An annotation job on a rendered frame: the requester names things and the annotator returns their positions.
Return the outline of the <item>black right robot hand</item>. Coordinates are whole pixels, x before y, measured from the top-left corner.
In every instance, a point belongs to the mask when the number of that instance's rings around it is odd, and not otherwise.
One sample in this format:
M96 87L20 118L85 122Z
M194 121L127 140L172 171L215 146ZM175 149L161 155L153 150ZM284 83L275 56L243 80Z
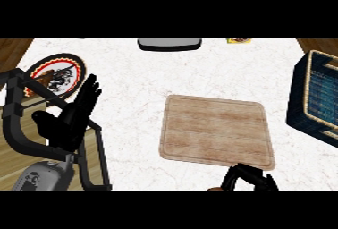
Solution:
M279 189L272 175L263 175L263 170L250 165L238 164L229 168L220 188L225 191L232 191L238 179L253 184L256 191L277 191Z

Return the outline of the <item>black and grey appliance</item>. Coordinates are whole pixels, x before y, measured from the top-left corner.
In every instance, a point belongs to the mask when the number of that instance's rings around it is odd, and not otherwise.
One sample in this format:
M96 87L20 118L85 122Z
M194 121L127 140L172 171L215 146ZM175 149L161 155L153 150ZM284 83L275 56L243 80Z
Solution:
M191 51L201 47L201 38L139 38L138 45L144 51Z

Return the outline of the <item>white disc with black rim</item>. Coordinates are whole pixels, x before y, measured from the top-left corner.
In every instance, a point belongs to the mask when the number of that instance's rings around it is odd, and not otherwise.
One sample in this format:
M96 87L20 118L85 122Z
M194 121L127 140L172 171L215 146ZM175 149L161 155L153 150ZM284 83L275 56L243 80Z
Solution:
M74 54L51 55L32 66L27 74L58 96L68 98L85 80L85 61Z

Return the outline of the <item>pale wooden cutting board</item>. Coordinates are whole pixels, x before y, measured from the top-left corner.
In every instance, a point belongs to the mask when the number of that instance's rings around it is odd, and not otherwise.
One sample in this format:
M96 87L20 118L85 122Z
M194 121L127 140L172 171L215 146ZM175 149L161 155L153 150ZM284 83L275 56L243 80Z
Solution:
M160 155L210 165L275 168L265 106L259 102L172 95L167 98Z

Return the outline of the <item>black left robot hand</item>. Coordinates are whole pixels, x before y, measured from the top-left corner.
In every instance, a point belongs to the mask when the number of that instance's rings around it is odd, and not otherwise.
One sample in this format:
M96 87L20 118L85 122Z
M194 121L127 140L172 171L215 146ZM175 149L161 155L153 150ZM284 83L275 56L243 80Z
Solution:
M83 141L85 132L95 110L102 90L96 76L92 74L82 85L79 95L67 104L60 116L46 111L36 111L32 115L39 128L39 134L49 139L49 145L74 152Z

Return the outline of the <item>dark blue wicker basket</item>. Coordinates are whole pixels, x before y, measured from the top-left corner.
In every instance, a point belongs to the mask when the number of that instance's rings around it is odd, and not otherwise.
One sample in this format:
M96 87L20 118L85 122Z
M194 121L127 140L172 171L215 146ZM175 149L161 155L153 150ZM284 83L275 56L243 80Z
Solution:
M310 50L294 66L287 124L338 148L338 57Z

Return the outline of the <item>black frame wooden tiered rack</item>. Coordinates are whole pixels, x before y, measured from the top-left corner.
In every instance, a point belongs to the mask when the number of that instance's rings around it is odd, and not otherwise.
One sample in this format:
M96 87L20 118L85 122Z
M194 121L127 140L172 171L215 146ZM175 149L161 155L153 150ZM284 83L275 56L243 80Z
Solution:
M32 88L33 91L43 96L45 100L52 102L52 104L61 109L65 108L70 102L57 96L54 92L48 91L39 82L27 76L21 69L14 69L5 72L3 75L6 76L6 105L3 106L2 118L3 134L8 145L21 154L42 157L45 161L55 163L65 162L67 155L71 154L74 156L74 176L82 178L82 187L88 191L110 191L113 189L113 185L110 184L108 172L102 172L104 183L101 185L95 185L91 181L85 151L85 137L79 149L74 152L68 152L61 148L54 148L49 144L43 145L33 142L24 135L21 129L20 119L26 110L21 100L24 98L26 88ZM92 120L89 120L88 128L89 127L92 127L96 131L101 130L101 126L96 125Z

